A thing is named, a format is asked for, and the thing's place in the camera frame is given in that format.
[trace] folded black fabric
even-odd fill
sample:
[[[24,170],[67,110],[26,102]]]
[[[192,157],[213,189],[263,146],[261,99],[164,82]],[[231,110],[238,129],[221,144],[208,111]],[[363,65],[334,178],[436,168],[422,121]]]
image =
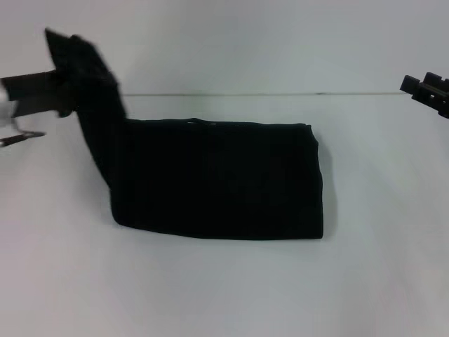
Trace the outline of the folded black fabric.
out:
[[[95,48],[78,36],[48,29],[46,36],[52,75],[6,82],[18,97],[38,86],[39,109],[53,107],[61,117],[76,110],[117,223],[211,239],[322,238],[311,126],[128,119]]]

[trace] black cloth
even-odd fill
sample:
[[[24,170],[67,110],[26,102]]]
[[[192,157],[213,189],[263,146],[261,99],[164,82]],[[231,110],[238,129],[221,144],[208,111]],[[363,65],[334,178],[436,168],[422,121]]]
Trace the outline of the black cloth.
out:
[[[85,88],[78,104],[117,223],[210,239],[322,238],[311,126],[132,120],[111,87]]]

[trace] white backdrop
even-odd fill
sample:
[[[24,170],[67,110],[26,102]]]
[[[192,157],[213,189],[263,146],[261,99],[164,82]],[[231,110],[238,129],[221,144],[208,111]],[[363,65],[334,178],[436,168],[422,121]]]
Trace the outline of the white backdrop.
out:
[[[124,93],[398,91],[448,70],[446,0],[3,0],[0,74],[51,68],[44,27],[95,41]]]

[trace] white table surface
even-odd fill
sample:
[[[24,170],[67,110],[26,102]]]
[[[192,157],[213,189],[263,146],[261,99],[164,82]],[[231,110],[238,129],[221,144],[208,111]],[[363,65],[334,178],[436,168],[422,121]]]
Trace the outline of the white table surface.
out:
[[[48,135],[0,151],[0,336],[449,335],[448,120],[405,95],[126,104],[142,119],[311,124],[324,239],[120,227],[76,117],[26,117]]]

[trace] white wall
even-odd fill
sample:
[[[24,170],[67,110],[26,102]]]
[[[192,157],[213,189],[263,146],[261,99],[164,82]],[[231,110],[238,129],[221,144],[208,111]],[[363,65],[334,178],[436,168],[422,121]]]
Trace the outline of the white wall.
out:
[[[449,76],[446,0],[3,0],[0,74],[51,67],[43,29],[99,44],[124,93],[398,91]]]

